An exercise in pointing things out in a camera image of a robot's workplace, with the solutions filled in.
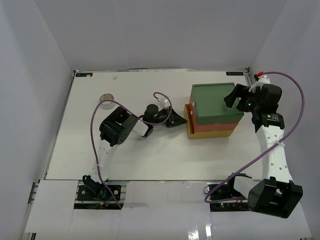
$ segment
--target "black bracket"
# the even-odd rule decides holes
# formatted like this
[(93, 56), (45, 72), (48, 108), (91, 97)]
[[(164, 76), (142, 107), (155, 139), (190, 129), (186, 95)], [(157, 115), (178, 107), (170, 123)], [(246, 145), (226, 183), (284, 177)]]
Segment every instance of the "black bracket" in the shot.
[(120, 145), (127, 139), (137, 121), (137, 117), (119, 106), (101, 123), (100, 138), (109, 142), (110, 147)]
[[(143, 120), (149, 123), (158, 124), (166, 120), (170, 113), (170, 106), (163, 108), (159, 111), (159, 108), (155, 104), (149, 104), (143, 114)], [(167, 128), (178, 126), (181, 124), (186, 124), (187, 120), (177, 114), (173, 109), (168, 120), (165, 122)]]
[(248, 195), (248, 208), (252, 212), (288, 218), (303, 195), (303, 189), (289, 183), (277, 181), (275, 177), (263, 179)]

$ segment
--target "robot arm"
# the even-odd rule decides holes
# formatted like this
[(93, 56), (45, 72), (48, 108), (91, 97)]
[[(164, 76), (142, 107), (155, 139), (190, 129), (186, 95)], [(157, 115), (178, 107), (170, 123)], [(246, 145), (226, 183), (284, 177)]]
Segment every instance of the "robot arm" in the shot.
[[(281, 88), (271, 85), (266, 75), (258, 76), (251, 88), (237, 84), (224, 101), (232, 107), (241, 98), (237, 109), (252, 113), (252, 123), (260, 143), (261, 152), (272, 147), (284, 135), (283, 117), (276, 113)], [(234, 178), (233, 188), (248, 199), (250, 211), (288, 218), (300, 201), (303, 190), (295, 185), (289, 172), (285, 148), (279, 143), (262, 158), (262, 181), (253, 181), (246, 175)]]

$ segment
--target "green box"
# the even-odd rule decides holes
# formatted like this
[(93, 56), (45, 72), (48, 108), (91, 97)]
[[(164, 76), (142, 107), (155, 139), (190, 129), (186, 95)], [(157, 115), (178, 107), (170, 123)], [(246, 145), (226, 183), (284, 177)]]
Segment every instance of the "green box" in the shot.
[(192, 85), (191, 97), (194, 102), (196, 124), (239, 122), (244, 115), (236, 109), (239, 99), (235, 100), (232, 108), (227, 107), (224, 101), (234, 88), (233, 82)]

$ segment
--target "purple cable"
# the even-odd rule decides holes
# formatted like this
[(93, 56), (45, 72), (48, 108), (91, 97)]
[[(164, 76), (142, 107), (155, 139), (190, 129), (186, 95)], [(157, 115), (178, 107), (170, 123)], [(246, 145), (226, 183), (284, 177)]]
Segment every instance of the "purple cable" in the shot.
[[(160, 94), (162, 96), (164, 96), (165, 98), (168, 99), (169, 103), (170, 103), (170, 112), (169, 112), (169, 115), (168, 117), (163, 121), (163, 122), (160, 122), (160, 123), (150, 123), (150, 122), (147, 122), (147, 121), (142, 121), (144, 122), (145, 124), (149, 124), (149, 125), (153, 125), (153, 126), (156, 126), (156, 125), (161, 125), (161, 124), (164, 124), (170, 117), (171, 113), (172, 113), (172, 103), (169, 99), (169, 97), (167, 97), (166, 95), (164, 95), (163, 93), (161, 92), (158, 92), (156, 91), (153, 96), (158, 99), (155, 94)], [(132, 116), (138, 118), (136, 115), (134, 115), (129, 109), (127, 109), (125, 106), (123, 106), (121, 103), (117, 102), (117, 101), (114, 101), (114, 100), (111, 100), (111, 99), (106, 99), (102, 102), (99, 102), (98, 105), (95, 107), (94, 111), (93, 111), (93, 114), (92, 114), (92, 117), (91, 117), (91, 122), (90, 122), (90, 137), (91, 137), (91, 143), (92, 143), (92, 147), (93, 147), (93, 152), (94, 152), (94, 157), (95, 157), (95, 163), (96, 163), (96, 169), (97, 169), (97, 173), (98, 173), (98, 176), (99, 176), (99, 179), (101, 181), (101, 183), (105, 186), (105, 188), (109, 191), (109, 193), (111, 194), (111, 196), (113, 197), (115, 203), (118, 205), (119, 209), (122, 209), (120, 203), (118, 202), (118, 200), (116, 199), (116, 196), (114, 195), (114, 193), (111, 191), (111, 189), (108, 187), (108, 185), (104, 182), (102, 176), (101, 176), (101, 172), (100, 172), (100, 167), (99, 167), (99, 159), (98, 159), (98, 154), (97, 154), (97, 150), (96, 150), (96, 146), (95, 146), (95, 141), (94, 141), (94, 131), (93, 131), (93, 128), (94, 128), (94, 119), (95, 119), (95, 115), (96, 115), (96, 112), (98, 110), (98, 108), (100, 107), (100, 105), (104, 102), (112, 102), (112, 103), (115, 103), (115, 104), (118, 104), (120, 107), (122, 107), (124, 110), (126, 110), (128, 113), (130, 113)]]
[[(304, 95), (304, 91), (302, 90), (300, 84), (291, 76), (289, 76), (286, 73), (283, 72), (279, 72), (279, 71), (267, 71), (263, 73), (264, 75), (266, 74), (279, 74), (279, 75), (283, 75), (287, 78), (289, 78), (291, 81), (294, 82), (294, 84), (298, 87), (300, 94), (301, 94), (301, 109), (300, 109), (300, 114), (299, 117), (297, 119), (297, 121), (295, 122), (295, 124), (293, 125), (292, 129), (285, 134), (280, 140), (279, 143), (283, 142), (285, 139), (287, 139), (287, 137), (289, 137), (294, 130), (297, 128), (297, 126), (299, 125), (301, 118), (304, 114), (304, 109), (305, 109), (305, 95)], [(204, 198), (204, 201), (206, 203), (209, 204), (217, 204), (220, 202), (224, 202), (224, 201), (231, 201), (231, 200), (239, 200), (239, 199), (244, 199), (243, 196), (240, 197), (234, 197), (234, 198), (227, 198), (227, 199), (220, 199), (220, 200), (208, 200), (208, 198), (217, 190), (219, 189), (222, 185), (224, 185), (226, 182), (230, 181), (231, 179), (233, 179), (235, 176), (237, 176), (239, 173), (241, 173), (243, 170), (245, 170), (246, 168), (248, 168), (249, 166), (251, 166), (252, 164), (254, 164), (255, 162), (257, 162), (259, 159), (261, 159), (262, 157), (264, 157), (266, 154), (268, 154), (269, 152), (271, 152), (276, 146), (278, 146), (278, 143), (275, 143), (273, 146), (271, 146), (270, 148), (268, 148), (267, 150), (265, 150), (264, 152), (262, 152), (259, 156), (257, 156), (255, 159), (253, 159), (251, 162), (249, 162), (247, 165), (243, 166), (242, 168), (240, 168), (238, 171), (233, 172), (228, 178), (226, 178), (225, 180), (223, 180), (222, 182), (220, 182), (217, 186), (215, 186)]]

